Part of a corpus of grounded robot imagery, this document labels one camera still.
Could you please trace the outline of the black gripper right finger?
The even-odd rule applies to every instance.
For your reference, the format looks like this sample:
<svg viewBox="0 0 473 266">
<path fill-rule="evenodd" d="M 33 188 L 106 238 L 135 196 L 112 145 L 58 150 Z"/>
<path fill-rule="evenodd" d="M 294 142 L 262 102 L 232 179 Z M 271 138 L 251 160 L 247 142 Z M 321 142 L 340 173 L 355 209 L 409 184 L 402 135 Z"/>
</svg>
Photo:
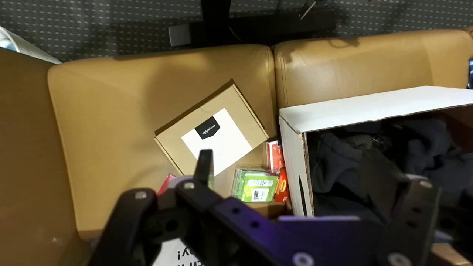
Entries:
<svg viewBox="0 0 473 266">
<path fill-rule="evenodd" d="M 426 266 L 438 219 L 441 190 L 412 181 L 396 206 L 377 250 L 378 266 Z"/>
</svg>

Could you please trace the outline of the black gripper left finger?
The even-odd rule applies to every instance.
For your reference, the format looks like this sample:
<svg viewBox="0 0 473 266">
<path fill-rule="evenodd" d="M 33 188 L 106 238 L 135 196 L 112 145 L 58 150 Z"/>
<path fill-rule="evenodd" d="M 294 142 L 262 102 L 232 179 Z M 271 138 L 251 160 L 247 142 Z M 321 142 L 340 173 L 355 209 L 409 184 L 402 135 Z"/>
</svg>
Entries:
<svg viewBox="0 0 473 266">
<path fill-rule="evenodd" d="M 149 243 L 143 230 L 155 201 L 152 190 L 137 188 L 123 193 L 87 266 L 151 266 L 158 247 Z"/>
</svg>

